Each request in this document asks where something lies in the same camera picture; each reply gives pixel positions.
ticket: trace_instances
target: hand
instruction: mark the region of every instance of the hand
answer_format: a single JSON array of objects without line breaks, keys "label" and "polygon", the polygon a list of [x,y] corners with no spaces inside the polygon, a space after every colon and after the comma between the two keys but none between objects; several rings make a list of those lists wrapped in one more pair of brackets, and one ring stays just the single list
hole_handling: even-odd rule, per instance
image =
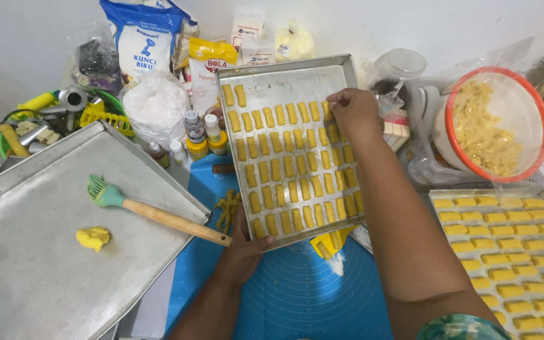
[{"label": "hand", "polygon": [[326,100],[335,114],[339,130],[351,144],[357,145],[359,138],[364,136],[380,134],[379,105],[371,92],[345,88]]},{"label": "hand", "polygon": [[242,205],[232,221],[231,236],[234,239],[232,245],[222,251],[213,275],[219,280],[240,287],[253,275],[262,258],[261,252],[268,249],[276,238],[268,235],[259,240],[247,241],[249,226]]}]

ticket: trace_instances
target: aluminum baking tray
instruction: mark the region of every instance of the aluminum baking tray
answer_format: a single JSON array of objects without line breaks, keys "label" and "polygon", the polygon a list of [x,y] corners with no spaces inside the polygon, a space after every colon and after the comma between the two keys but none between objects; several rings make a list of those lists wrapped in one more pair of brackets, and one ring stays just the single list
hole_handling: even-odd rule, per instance
[{"label": "aluminum baking tray", "polygon": [[[228,109],[225,103],[225,98],[222,95],[222,107],[224,110],[224,117],[227,122],[229,122],[229,118],[227,116],[228,111],[230,110],[236,110],[239,115],[241,112],[252,112],[253,110],[260,110],[263,117],[263,108],[269,107],[274,110],[275,105],[283,105],[283,110],[285,112],[286,117],[286,109],[285,105],[289,103],[293,103],[296,105],[297,109],[297,103],[299,102],[305,102],[306,105],[308,102],[316,101],[319,104],[319,111],[321,114],[321,117],[323,115],[323,111],[320,106],[320,102],[324,101],[325,98],[332,93],[335,93],[341,89],[344,89],[346,87],[355,87],[358,88],[358,79],[354,67],[354,61],[352,59],[352,56],[349,54],[343,54],[339,56],[331,56],[331,57],[325,57],[325,58],[315,58],[315,59],[308,59],[308,60],[299,60],[294,62],[285,62],[280,64],[270,64],[270,65],[261,65],[261,66],[244,66],[244,67],[236,67],[236,68],[225,68],[220,69],[216,73],[216,78],[218,81],[218,88],[219,92],[223,94],[222,86],[225,84],[229,84],[232,88],[234,88],[235,85],[242,84],[245,90],[246,94],[246,107],[245,108],[239,108],[238,105],[232,106],[232,109]],[[289,200],[289,193],[288,193],[288,182],[289,179],[284,178],[282,182],[276,182],[276,183],[266,183],[265,185],[271,185],[272,188],[275,184],[283,184],[285,188],[285,198],[286,198],[286,206],[283,208],[278,208],[275,210],[263,210],[262,213],[259,214],[252,214],[250,209],[250,203],[248,201],[248,193],[253,191],[254,189],[257,189],[259,193],[261,193],[261,183],[258,181],[258,187],[250,189],[247,185],[246,180],[246,174],[245,174],[245,165],[247,164],[253,164],[255,165],[255,168],[257,169],[257,163],[265,160],[269,161],[272,158],[280,158],[281,159],[281,171],[283,172],[284,166],[282,164],[282,157],[291,155],[291,156],[299,156],[303,155],[305,157],[306,151],[318,151],[317,154],[317,163],[319,171],[314,173],[308,173],[303,176],[297,176],[297,183],[299,184],[300,178],[308,178],[312,175],[320,175],[320,180],[322,181],[323,173],[328,172],[334,172],[336,169],[344,169],[348,167],[348,165],[340,166],[339,168],[332,166],[329,170],[322,170],[321,166],[321,160],[319,157],[319,151],[320,150],[328,150],[329,154],[331,153],[331,147],[325,147],[322,148],[320,146],[320,140],[318,138],[318,135],[316,135],[316,140],[318,143],[318,147],[313,150],[307,150],[307,149],[300,149],[295,150],[294,152],[286,152],[282,151],[281,153],[275,154],[274,152],[271,152],[268,156],[260,156],[256,159],[248,159],[247,161],[239,161],[238,155],[237,155],[237,148],[236,148],[236,140],[237,138],[244,138],[247,135],[251,137],[256,137],[256,144],[259,148],[259,140],[257,139],[257,135],[264,133],[269,136],[269,133],[272,131],[278,131],[280,132],[281,138],[282,138],[282,132],[283,131],[289,131],[296,128],[305,129],[304,125],[301,123],[298,123],[297,125],[291,125],[287,123],[284,126],[278,126],[276,116],[275,116],[275,127],[269,128],[265,126],[263,129],[254,129],[250,133],[246,133],[245,131],[241,133],[232,133],[231,129],[228,129],[228,135],[229,135],[229,141],[230,146],[232,150],[232,155],[234,158],[234,164],[236,168],[236,173],[238,175],[239,179],[239,187],[241,189],[241,194],[243,195],[244,199],[243,202],[246,205],[246,215],[248,221],[251,223],[251,221],[254,218],[260,218],[262,221],[262,224],[265,228],[265,219],[264,215],[266,213],[272,213],[276,217],[276,225],[279,230],[279,236],[277,237],[276,242],[270,247],[269,250],[273,250],[282,246],[289,245],[291,243],[295,243],[298,241],[308,240],[312,237],[325,234],[327,232],[345,228],[348,226],[352,226],[354,224],[359,224],[365,220],[364,215],[361,213],[356,217],[349,218],[342,221],[337,221],[334,223],[328,223],[326,219],[326,215],[324,216],[325,219],[325,225],[320,227],[314,227],[312,229],[308,229],[307,227],[304,228],[301,232],[293,232],[290,235],[284,235],[282,228],[281,228],[281,212],[282,211],[289,211],[292,208],[299,208],[300,211],[303,206],[311,206],[315,203],[322,204],[324,201],[331,201],[333,206],[335,206],[335,199],[337,197],[342,197],[347,194],[352,194],[354,191],[358,190],[358,187],[346,189],[343,192],[336,192],[332,195],[324,195],[320,198],[314,198],[314,195],[312,195],[312,199],[308,200],[306,202],[299,201],[297,203],[291,203]],[[308,123],[308,128],[313,128],[314,122]],[[323,119],[320,120],[320,122],[316,122],[315,124],[319,124],[319,127],[327,126],[328,122],[323,122]],[[345,145],[347,143],[339,143],[335,144],[334,147],[340,147],[340,145]],[[355,170],[355,163],[350,164],[351,167]],[[253,230],[250,228],[250,233],[253,237]]]},{"label": "aluminum baking tray", "polygon": [[[454,199],[458,197],[478,197],[478,196],[495,196],[496,192],[493,189],[472,189],[472,190],[431,190],[429,193],[429,197],[427,200],[427,204],[433,206],[433,200],[438,198],[449,198]],[[538,194],[531,194],[529,190],[525,189],[503,189],[502,191],[503,196],[507,197],[518,197],[518,198],[541,198],[544,200],[544,190],[541,191]],[[458,213],[463,213],[466,211],[480,211],[481,213],[498,213],[503,211],[524,211],[526,209],[522,207],[517,208],[502,208],[501,206],[473,206],[473,207],[450,207],[450,208],[443,208],[443,209],[436,209],[435,207],[432,208],[432,211],[435,213],[432,213],[436,221],[438,222],[438,225],[440,226],[447,226],[451,224],[464,224],[465,226],[499,226],[499,225],[515,225],[515,224],[542,224],[544,223],[544,220],[531,220],[531,221],[503,221],[503,222],[494,222],[494,223],[487,223],[485,221],[447,221],[444,223],[441,223],[439,220],[438,212],[442,211],[456,211]],[[544,239],[544,234],[535,234],[535,235],[504,235],[504,236],[490,236],[490,235],[467,235],[467,234],[458,234],[458,235],[446,235],[447,240],[450,243],[456,242],[456,241],[470,241],[471,239],[475,238],[491,238],[495,240],[500,239],[508,239],[508,238],[517,238],[521,241],[524,240],[540,240]],[[509,269],[512,267],[512,263],[508,264],[492,264],[490,266],[485,265],[481,260],[481,255],[483,254],[494,254],[494,253],[518,253],[518,252],[527,252],[530,255],[544,255],[544,250],[538,250],[538,251],[525,251],[521,248],[514,248],[514,249],[501,249],[497,245],[495,245],[494,249],[477,249],[475,251],[471,252],[457,252],[457,256],[459,259],[477,259],[482,263],[482,268],[477,270],[468,270],[467,274],[469,274],[472,278],[478,278],[478,277],[486,277],[489,278],[488,271],[493,269]],[[514,263],[515,265],[526,265],[533,263],[531,261],[524,261],[519,263]],[[523,282],[543,282],[543,279],[541,277],[541,274],[544,273],[544,266],[536,266],[538,274],[536,275],[516,275],[516,279],[513,281],[495,281],[490,280],[491,285],[490,288],[485,289],[478,289],[478,293],[480,295],[493,295],[498,299],[499,304],[494,307],[490,307],[490,309],[494,312],[500,312],[503,313],[506,316],[507,322],[503,325],[503,327],[510,333],[515,334],[518,338],[523,333],[542,333],[544,334],[544,328],[538,327],[532,330],[518,330],[513,322],[513,319],[520,318],[523,316],[535,316],[538,318],[544,317],[543,311],[538,310],[529,310],[526,312],[520,312],[520,313],[510,313],[506,310],[504,307],[505,302],[509,301],[527,301],[531,302],[533,300],[544,300],[544,293],[531,293],[526,292],[524,295],[519,295],[517,297],[502,297],[496,292],[496,287],[505,285],[505,284],[516,284],[517,286],[522,286]]]},{"label": "aluminum baking tray", "polygon": [[[90,173],[123,193],[205,224],[210,211],[144,151],[97,121],[0,174],[0,340],[97,339],[192,236],[120,207],[96,206]],[[104,226],[100,253],[77,229]]]}]

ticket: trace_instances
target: bottle cap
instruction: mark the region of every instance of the bottle cap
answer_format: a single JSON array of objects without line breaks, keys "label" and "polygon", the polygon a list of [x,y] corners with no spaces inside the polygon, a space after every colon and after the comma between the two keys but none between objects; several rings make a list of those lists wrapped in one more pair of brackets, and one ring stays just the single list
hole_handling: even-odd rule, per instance
[{"label": "bottle cap", "polygon": [[171,149],[171,152],[179,152],[184,150],[184,145],[182,145],[182,143],[178,142],[177,140],[171,142],[169,147]]},{"label": "bottle cap", "polygon": [[196,123],[198,121],[198,113],[196,113],[196,111],[192,111],[192,110],[186,112],[186,120],[189,123]]},{"label": "bottle cap", "polygon": [[161,148],[159,147],[158,144],[156,144],[155,142],[151,142],[150,143],[150,150],[154,151],[154,152],[158,152],[161,150]]},{"label": "bottle cap", "polygon": [[208,114],[205,116],[205,123],[212,128],[218,124],[218,117],[215,114]]}]

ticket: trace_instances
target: white bottle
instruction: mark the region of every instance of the white bottle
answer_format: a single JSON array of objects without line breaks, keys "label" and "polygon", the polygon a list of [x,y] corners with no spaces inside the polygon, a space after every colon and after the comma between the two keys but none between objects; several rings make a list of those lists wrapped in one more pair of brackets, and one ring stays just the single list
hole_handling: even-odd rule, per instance
[{"label": "white bottle", "polygon": [[221,136],[221,130],[219,129],[219,120],[215,114],[208,114],[205,116],[205,133],[207,139],[211,143],[219,142]]},{"label": "white bottle", "polygon": [[185,165],[186,163],[188,163],[188,152],[185,151],[184,145],[182,145],[181,142],[174,140],[173,142],[171,142],[171,145],[169,145],[169,147],[173,154],[173,159],[175,160],[175,163],[177,165]]}]

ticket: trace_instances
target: sleeve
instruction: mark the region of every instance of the sleeve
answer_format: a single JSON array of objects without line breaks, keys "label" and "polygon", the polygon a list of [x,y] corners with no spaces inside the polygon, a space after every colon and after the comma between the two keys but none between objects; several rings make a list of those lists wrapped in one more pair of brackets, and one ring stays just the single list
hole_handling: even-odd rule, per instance
[{"label": "sleeve", "polygon": [[435,318],[421,327],[417,340],[511,340],[509,334],[492,322],[465,314]]}]

